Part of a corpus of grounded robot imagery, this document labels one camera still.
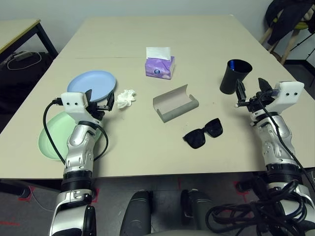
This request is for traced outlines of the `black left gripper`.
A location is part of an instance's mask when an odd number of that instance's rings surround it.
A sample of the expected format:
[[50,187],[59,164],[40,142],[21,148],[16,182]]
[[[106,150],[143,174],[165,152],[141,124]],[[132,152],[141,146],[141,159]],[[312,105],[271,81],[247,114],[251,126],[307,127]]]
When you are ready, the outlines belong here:
[[[92,97],[92,89],[85,92],[86,100],[89,103]],[[95,119],[102,121],[105,115],[105,111],[111,111],[114,106],[114,93],[111,92],[107,97],[106,105],[98,105],[96,102],[89,103],[86,110]]]

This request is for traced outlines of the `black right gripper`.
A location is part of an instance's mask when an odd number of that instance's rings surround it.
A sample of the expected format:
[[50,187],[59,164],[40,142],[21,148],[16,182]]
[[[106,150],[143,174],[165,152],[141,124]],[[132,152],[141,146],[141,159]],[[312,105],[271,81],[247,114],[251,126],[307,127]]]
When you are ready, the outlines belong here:
[[249,112],[256,112],[262,110],[267,105],[273,102],[271,94],[273,93],[272,87],[269,83],[262,79],[258,78],[260,91],[256,93],[255,96],[251,97],[249,101],[246,101],[246,89],[242,81],[237,80],[236,83],[236,95],[238,98],[238,107],[247,107]]

